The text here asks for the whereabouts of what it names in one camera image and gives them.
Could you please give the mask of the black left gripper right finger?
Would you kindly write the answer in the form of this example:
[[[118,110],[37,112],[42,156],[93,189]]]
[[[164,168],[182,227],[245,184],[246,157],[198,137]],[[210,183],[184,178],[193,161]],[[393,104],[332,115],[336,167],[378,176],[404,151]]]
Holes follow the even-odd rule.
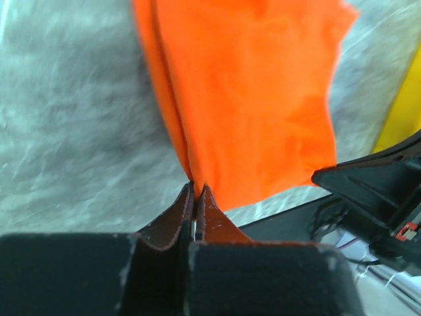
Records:
[[[204,187],[188,248],[188,315],[364,314],[347,260],[314,242],[255,242]]]

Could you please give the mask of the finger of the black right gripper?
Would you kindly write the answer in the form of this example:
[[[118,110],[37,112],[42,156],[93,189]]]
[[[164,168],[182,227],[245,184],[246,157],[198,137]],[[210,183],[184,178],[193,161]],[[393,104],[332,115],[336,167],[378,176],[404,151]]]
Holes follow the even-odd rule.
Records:
[[[406,224],[420,226],[420,132],[378,153],[316,171],[312,181],[392,236]]]

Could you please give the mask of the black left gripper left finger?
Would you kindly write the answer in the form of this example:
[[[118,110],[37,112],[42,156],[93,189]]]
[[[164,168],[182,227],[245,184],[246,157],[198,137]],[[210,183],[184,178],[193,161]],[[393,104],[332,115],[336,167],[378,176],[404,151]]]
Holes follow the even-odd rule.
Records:
[[[192,184],[134,233],[1,237],[2,315],[181,315]]]

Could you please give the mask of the orange t shirt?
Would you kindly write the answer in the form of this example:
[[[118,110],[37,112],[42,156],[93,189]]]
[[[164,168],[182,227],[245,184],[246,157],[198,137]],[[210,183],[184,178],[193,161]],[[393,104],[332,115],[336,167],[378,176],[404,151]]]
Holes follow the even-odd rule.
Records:
[[[134,1],[157,103],[195,193],[223,211],[336,164],[329,92],[345,1]]]

